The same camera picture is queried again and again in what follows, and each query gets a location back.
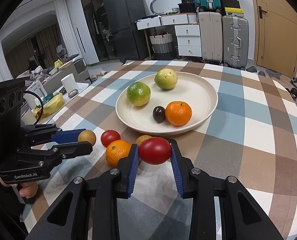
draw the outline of plate rim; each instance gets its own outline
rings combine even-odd
[[[186,126],[186,127],[179,128],[179,129],[176,130],[176,131],[152,132],[152,133],[150,133],[150,134],[161,134],[161,135],[165,134],[165,135],[167,135],[167,134],[174,134],[174,133],[176,133],[176,134],[180,134],[180,133],[183,133],[183,132],[190,131],[190,130],[192,130],[194,127],[198,127],[198,126],[200,126],[203,122],[205,122],[205,121],[206,121],[206,120],[213,114],[213,112],[215,111],[215,109],[216,109],[216,107],[217,107],[217,104],[218,104],[218,101],[219,101],[219,95],[218,95],[218,92],[216,92],[215,88],[213,87],[213,85],[212,85],[209,81],[207,81],[206,79],[204,79],[203,77],[201,77],[201,76],[199,76],[199,75],[195,75],[195,74],[192,74],[192,73],[189,73],[189,72],[175,71],[175,73],[186,73],[186,74],[189,74],[189,75],[194,75],[194,76],[197,76],[197,77],[199,77],[199,78],[202,78],[204,81],[206,81],[207,83],[209,83],[210,86],[213,88],[214,92],[216,93],[216,103],[215,103],[215,106],[214,106],[214,108],[211,110],[210,114],[208,114],[203,120],[201,120],[201,121],[199,121],[199,122],[196,122],[196,123],[194,123],[194,124],[191,124],[190,126]],[[142,79],[145,79],[145,78],[147,78],[147,77],[151,77],[151,76],[155,76],[155,75],[156,75],[156,74],[148,75],[148,76],[143,77],[143,78],[141,78],[141,79],[139,79],[139,80],[137,80],[137,81],[141,81]],[[117,106],[117,103],[118,103],[118,101],[119,101],[121,95],[123,94],[123,92],[124,92],[125,90],[127,90],[127,88],[125,88],[125,89],[120,93],[120,95],[118,96],[118,98],[117,98],[117,100],[116,100],[116,103],[115,103],[115,112],[116,112],[116,115],[118,116],[118,118],[120,119],[120,121],[121,121],[123,124],[125,124],[127,127],[130,127],[131,129],[133,129],[133,130],[135,130],[135,131],[138,131],[138,132],[141,132],[141,133],[146,133],[146,131],[137,129],[137,128],[135,128],[135,127],[133,127],[133,126],[127,124],[126,122],[124,122],[124,121],[122,120],[122,118],[120,117],[120,115],[118,114],[118,112],[117,112],[117,107],[116,107],[116,106]]]

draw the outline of gray suitcase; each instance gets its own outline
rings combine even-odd
[[[245,70],[249,46],[249,24],[244,18],[223,16],[224,66]]]
[[[204,60],[223,60],[222,15],[215,12],[199,12],[199,25]]]

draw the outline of blue gripper pad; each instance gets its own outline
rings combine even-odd
[[[78,142],[78,136],[85,130],[86,129],[59,131],[56,134],[52,135],[52,141],[57,142],[58,144]]]
[[[172,155],[171,155],[171,164],[172,164],[172,169],[173,169],[177,192],[179,193],[179,195],[182,198],[183,194],[184,194],[183,177],[182,177],[180,167],[179,167],[173,147],[172,147]]]
[[[130,197],[131,194],[134,191],[134,185],[135,185],[135,179],[136,179],[136,173],[138,169],[138,162],[139,162],[139,157],[138,157],[138,146],[136,146],[133,159],[132,159],[132,164],[130,166],[130,171],[127,176],[127,196]]]

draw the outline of tablecloth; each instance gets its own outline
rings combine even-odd
[[[218,106],[196,129],[171,136],[182,155],[211,176],[236,176],[268,214],[285,239],[297,235],[297,108],[276,81],[218,65],[184,61],[135,61],[99,78],[57,113],[49,123],[63,130],[86,128],[98,138],[88,156],[63,160],[51,177],[39,182],[35,204],[23,214],[30,230],[76,176],[98,177],[110,167],[100,136],[113,129],[134,143],[140,133],[117,117],[115,103],[131,83],[162,68],[204,77],[218,92]],[[47,149],[52,144],[39,146]],[[221,239],[219,202],[215,198],[217,237]],[[170,162],[138,168],[134,193],[118,201],[122,240],[188,239],[192,200],[176,191]]]

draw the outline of human hand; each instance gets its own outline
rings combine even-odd
[[[1,177],[0,177],[0,183],[4,187],[10,187],[10,186],[17,187],[17,184],[12,184],[12,185],[5,184],[4,181],[1,179]],[[26,197],[26,198],[34,197],[38,190],[38,185],[36,181],[21,183],[21,186],[22,188],[19,190],[19,194],[21,195],[21,197]]]

